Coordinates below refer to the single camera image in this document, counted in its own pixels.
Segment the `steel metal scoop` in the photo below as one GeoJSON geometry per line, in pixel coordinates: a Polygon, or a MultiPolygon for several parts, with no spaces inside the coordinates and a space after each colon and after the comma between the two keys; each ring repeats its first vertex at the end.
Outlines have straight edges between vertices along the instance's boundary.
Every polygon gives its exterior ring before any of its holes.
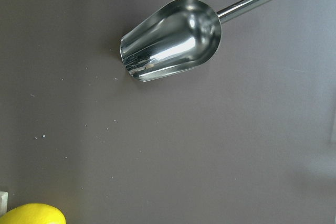
{"type": "Polygon", "coordinates": [[[241,0],[219,11],[201,0],[173,0],[120,42],[127,72],[148,82],[196,68],[217,51],[222,24],[271,0],[241,0]]]}

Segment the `whole yellow lemon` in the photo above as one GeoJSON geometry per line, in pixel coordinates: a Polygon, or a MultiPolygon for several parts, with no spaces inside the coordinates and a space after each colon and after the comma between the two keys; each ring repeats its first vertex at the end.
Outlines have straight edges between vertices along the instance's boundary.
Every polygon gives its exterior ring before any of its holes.
{"type": "Polygon", "coordinates": [[[1,223],[66,223],[64,214],[47,204],[30,203],[1,216],[1,223]]]}

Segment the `wooden cutting board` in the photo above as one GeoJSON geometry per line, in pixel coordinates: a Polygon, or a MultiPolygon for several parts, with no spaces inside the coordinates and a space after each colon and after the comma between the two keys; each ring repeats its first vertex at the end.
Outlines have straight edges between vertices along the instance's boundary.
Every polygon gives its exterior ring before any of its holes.
{"type": "Polygon", "coordinates": [[[1,216],[7,212],[7,204],[8,204],[8,192],[1,191],[0,192],[0,214],[1,216]]]}

